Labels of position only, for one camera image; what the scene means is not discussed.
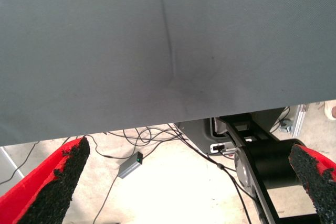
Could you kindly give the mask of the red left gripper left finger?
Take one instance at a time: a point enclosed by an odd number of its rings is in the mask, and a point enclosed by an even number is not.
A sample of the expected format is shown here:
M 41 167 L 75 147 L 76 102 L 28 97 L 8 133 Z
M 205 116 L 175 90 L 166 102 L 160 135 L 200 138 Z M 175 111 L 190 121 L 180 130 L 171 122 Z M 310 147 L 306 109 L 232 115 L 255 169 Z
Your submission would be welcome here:
M 59 147 L 1 196 L 1 223 L 62 223 L 89 155 L 86 137 Z

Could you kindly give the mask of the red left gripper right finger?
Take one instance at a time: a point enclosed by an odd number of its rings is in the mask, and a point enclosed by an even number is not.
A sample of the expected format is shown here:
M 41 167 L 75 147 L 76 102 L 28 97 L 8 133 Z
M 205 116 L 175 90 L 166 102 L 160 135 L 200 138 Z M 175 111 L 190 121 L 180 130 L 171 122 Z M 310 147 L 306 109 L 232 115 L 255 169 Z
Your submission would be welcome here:
M 309 195 L 321 223 L 335 223 L 335 162 L 321 153 L 295 144 L 289 163 Z

